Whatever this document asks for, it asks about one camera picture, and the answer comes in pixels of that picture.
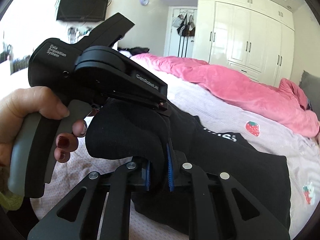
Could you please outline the left hand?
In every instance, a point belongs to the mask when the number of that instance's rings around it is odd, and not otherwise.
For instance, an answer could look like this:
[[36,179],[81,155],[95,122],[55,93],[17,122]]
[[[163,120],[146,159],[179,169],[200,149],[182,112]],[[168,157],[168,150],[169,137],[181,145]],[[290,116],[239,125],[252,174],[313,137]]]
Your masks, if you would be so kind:
[[[8,167],[14,140],[24,118],[40,113],[48,119],[61,120],[69,116],[69,110],[47,87],[18,89],[1,100],[1,167]],[[69,161],[71,152],[77,150],[79,138],[87,132],[84,120],[77,120],[72,133],[61,133],[56,138],[54,157],[60,163]]]

